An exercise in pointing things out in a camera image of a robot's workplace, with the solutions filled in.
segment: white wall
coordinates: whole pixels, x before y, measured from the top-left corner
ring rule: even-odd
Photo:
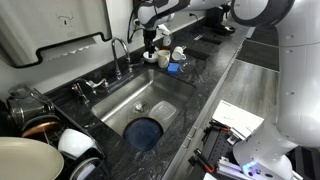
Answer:
[[[131,0],[107,0],[108,11],[113,36],[126,40],[127,24],[132,10]],[[199,18],[204,17],[204,12],[193,12]],[[195,22],[194,17],[189,17],[189,12],[180,12],[170,23],[170,29],[176,31]],[[37,88],[40,92],[47,92],[68,81],[71,81],[91,70],[94,70],[113,60],[111,43],[99,43],[68,56],[43,62],[40,65],[15,69],[0,61],[0,99],[9,96],[8,89],[17,84],[27,84],[31,88]],[[143,46],[142,33],[136,33],[129,50],[134,51]],[[118,46],[118,56],[124,54]]]

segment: sprayer faucet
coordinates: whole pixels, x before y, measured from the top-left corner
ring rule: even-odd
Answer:
[[[114,62],[116,64],[116,75],[117,75],[117,79],[121,79],[122,78],[122,74],[121,74],[121,71],[120,71],[120,68],[119,68],[119,63],[118,63],[118,58],[117,58],[117,53],[116,53],[116,48],[115,48],[115,41],[118,40],[120,42],[120,44],[122,45],[123,49],[124,49],[124,52],[126,53],[126,59],[127,59],[127,62],[130,63],[131,62],[131,59],[130,59],[130,52],[128,50],[128,47],[126,45],[126,43],[120,39],[120,38],[113,38],[112,39],[112,42],[111,42],[111,45],[112,45],[112,51],[113,51],[113,57],[114,57]]]

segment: black speckled countertop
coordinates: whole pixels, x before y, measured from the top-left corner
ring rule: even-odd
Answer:
[[[122,137],[91,113],[91,108],[110,93],[116,91],[116,88],[113,88],[111,92],[103,88],[97,89],[97,95],[91,93],[87,96],[90,99],[87,105],[78,104],[77,96],[71,90],[72,82],[46,94],[63,114],[84,128],[96,140],[107,156],[106,163],[111,173],[111,179],[162,178],[227,65],[243,42],[248,30],[248,28],[236,23],[229,23],[237,28],[236,33],[227,37],[215,37],[210,29],[199,26],[201,24],[202,22],[199,22],[197,25],[178,31],[174,34],[173,41],[173,47],[177,45],[187,46],[210,55],[206,61],[196,60],[196,68],[191,73],[173,75],[175,78],[194,85],[197,88],[196,93],[190,98],[185,108],[179,113],[155,147],[148,152],[139,152],[131,147]],[[219,39],[222,44],[218,46],[201,40],[194,41],[194,38],[200,34]],[[141,48],[131,53],[132,60],[134,62],[139,61],[142,52],[143,49]],[[120,64],[122,71],[125,71],[127,69],[126,63]],[[166,70],[158,68],[157,64],[146,63],[142,67],[133,69],[134,76],[138,76],[148,69],[166,73]],[[115,81],[114,62],[83,76],[85,79],[94,81],[103,77],[106,77],[109,82]]]

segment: sponge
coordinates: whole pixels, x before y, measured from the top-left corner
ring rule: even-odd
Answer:
[[[169,63],[168,73],[169,74],[178,74],[179,64],[178,63]]]

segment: dish rack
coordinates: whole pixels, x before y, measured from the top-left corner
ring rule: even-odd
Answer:
[[[60,136],[62,135],[63,131],[66,128],[74,129],[79,132],[82,132],[86,135],[88,135],[82,128],[80,128],[78,125],[76,125],[74,122],[69,121],[65,116],[62,115],[57,109],[55,110],[56,116],[59,117],[60,121],[62,122],[62,128],[60,131],[55,132],[54,134],[46,137],[47,143],[53,146],[54,148],[58,149],[58,143]],[[95,167],[95,169],[85,178],[85,180],[108,180],[110,179],[110,171],[107,168],[106,162],[107,157],[105,154],[100,150],[100,147],[98,144],[97,149],[90,148],[85,153],[83,153],[79,158],[76,160],[72,160],[66,156],[64,157],[64,167],[61,171],[60,175],[56,178],[57,180],[66,180],[70,179],[72,172],[80,165],[81,162],[85,161],[88,158],[91,157],[98,157],[101,162],[98,166]]]

